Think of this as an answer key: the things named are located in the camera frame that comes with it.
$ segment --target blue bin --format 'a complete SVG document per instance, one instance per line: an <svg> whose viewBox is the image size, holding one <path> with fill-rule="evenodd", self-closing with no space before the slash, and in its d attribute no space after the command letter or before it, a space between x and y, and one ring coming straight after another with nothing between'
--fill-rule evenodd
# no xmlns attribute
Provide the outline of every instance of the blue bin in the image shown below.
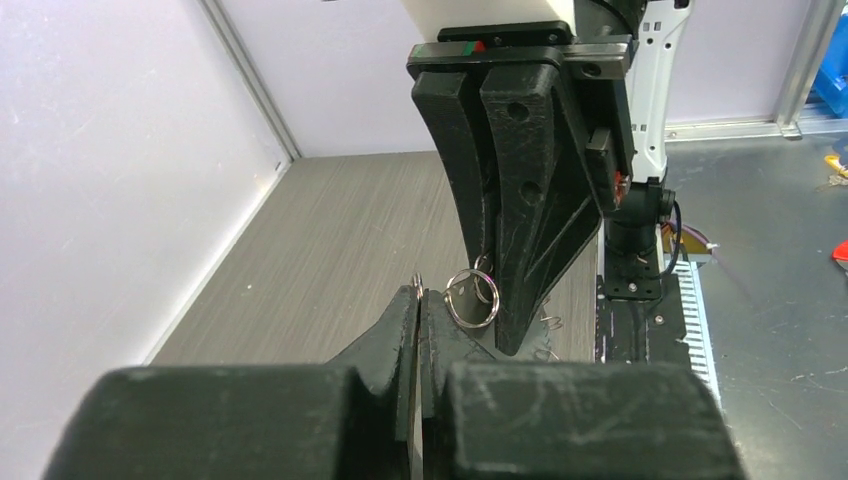
<svg viewBox="0 0 848 480"><path fill-rule="evenodd" d="M842 15L813 82L816 93L840 118L848 118L848 15Z"/></svg>

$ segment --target red object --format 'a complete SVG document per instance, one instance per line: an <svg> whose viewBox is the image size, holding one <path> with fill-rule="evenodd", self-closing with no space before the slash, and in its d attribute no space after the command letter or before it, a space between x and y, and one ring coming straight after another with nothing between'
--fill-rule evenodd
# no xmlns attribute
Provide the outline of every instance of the red object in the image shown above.
<svg viewBox="0 0 848 480"><path fill-rule="evenodd" d="M833 251L833 259L836 263L842 265L845 270L848 270L848 242L836 247Z"/></svg>

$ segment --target white wall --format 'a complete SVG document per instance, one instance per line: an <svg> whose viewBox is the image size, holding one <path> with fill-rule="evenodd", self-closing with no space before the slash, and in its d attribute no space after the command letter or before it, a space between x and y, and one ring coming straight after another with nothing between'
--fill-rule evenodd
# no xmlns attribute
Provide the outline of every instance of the white wall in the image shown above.
<svg viewBox="0 0 848 480"><path fill-rule="evenodd" d="M279 162L194 0L0 3L0 478L144 359Z"/></svg>
<svg viewBox="0 0 848 480"><path fill-rule="evenodd" d="M670 123L771 118L812 0L698 0L675 59Z"/></svg>
<svg viewBox="0 0 848 480"><path fill-rule="evenodd" d="M768 117L812 0L697 0L669 121ZM222 0L305 156L433 149L401 0Z"/></svg>

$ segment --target hole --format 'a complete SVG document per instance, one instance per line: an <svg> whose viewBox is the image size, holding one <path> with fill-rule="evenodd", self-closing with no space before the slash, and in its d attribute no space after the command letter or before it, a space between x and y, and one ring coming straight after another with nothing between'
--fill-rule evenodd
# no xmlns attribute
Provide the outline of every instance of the hole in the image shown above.
<svg viewBox="0 0 848 480"><path fill-rule="evenodd" d="M509 106L506 107L506 112L513 120L519 122L523 122L530 117L530 110L520 103L510 103Z"/></svg>
<svg viewBox="0 0 848 480"><path fill-rule="evenodd" d="M528 205L536 205L542 200L542 189L533 182L524 182L519 193Z"/></svg>
<svg viewBox="0 0 848 480"><path fill-rule="evenodd" d="M601 67L595 63L587 63L583 65L583 75L587 77L597 77L601 74Z"/></svg>

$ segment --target scratched surface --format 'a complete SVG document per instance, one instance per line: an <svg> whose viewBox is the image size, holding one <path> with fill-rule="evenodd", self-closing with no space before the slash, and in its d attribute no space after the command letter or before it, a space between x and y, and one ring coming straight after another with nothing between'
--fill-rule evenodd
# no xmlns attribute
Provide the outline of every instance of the scratched surface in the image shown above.
<svg viewBox="0 0 848 480"><path fill-rule="evenodd" d="M442 290L466 268L453 197L435 153L296 162L154 360L322 362L377 321L418 270ZM563 359L594 348L597 247L551 295Z"/></svg>
<svg viewBox="0 0 848 480"><path fill-rule="evenodd" d="M671 147L701 268L722 403L754 480L848 478L848 188L817 192L838 137Z"/></svg>

